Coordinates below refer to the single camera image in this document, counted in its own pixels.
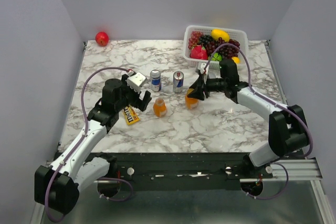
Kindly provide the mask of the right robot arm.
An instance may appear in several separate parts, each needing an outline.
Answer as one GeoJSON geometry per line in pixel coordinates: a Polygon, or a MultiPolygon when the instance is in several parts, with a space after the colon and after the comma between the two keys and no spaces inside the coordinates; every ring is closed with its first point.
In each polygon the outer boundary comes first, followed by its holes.
{"type": "Polygon", "coordinates": [[[196,67],[197,80],[191,85],[188,98],[205,100],[211,92],[222,92],[236,104],[245,106],[268,122],[268,142],[248,154],[241,165],[249,178],[260,172],[260,167],[309,145],[307,125],[301,107],[287,106],[263,97],[240,81],[237,65],[224,59],[219,63],[220,77],[210,78],[205,63],[196,67]]]}

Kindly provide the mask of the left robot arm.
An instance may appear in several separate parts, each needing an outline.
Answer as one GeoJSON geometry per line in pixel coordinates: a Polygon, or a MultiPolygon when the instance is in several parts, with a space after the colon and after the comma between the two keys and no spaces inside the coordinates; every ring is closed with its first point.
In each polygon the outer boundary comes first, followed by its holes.
{"type": "Polygon", "coordinates": [[[116,175],[115,164],[102,157],[85,160],[93,148],[109,133],[126,106],[145,111],[151,101],[149,91],[140,98],[146,77],[141,73],[124,74],[121,79],[109,79],[102,89],[102,97],[85,116],[85,125],[68,148],[48,167],[35,172],[34,200],[64,215],[76,205],[82,190],[103,177],[116,175]]]}

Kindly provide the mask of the orange juice bottle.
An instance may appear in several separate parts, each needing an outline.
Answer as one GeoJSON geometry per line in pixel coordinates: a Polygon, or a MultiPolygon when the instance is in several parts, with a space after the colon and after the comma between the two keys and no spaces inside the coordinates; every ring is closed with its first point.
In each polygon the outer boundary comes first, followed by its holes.
{"type": "Polygon", "coordinates": [[[198,99],[189,98],[185,95],[185,105],[189,110],[192,110],[198,106],[198,99]]]}
{"type": "Polygon", "coordinates": [[[156,99],[156,101],[153,105],[153,111],[154,111],[154,114],[159,118],[166,115],[167,108],[166,108],[165,102],[162,98],[157,98],[156,99]]]}

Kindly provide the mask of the gold bottle cap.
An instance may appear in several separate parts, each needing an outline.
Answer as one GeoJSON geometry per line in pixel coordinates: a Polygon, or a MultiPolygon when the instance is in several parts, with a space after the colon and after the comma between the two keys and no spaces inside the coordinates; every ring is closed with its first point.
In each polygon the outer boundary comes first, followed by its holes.
{"type": "Polygon", "coordinates": [[[191,92],[193,92],[193,91],[194,91],[194,89],[191,89],[191,88],[188,89],[186,95],[189,95],[189,94],[190,94],[191,92]]]}

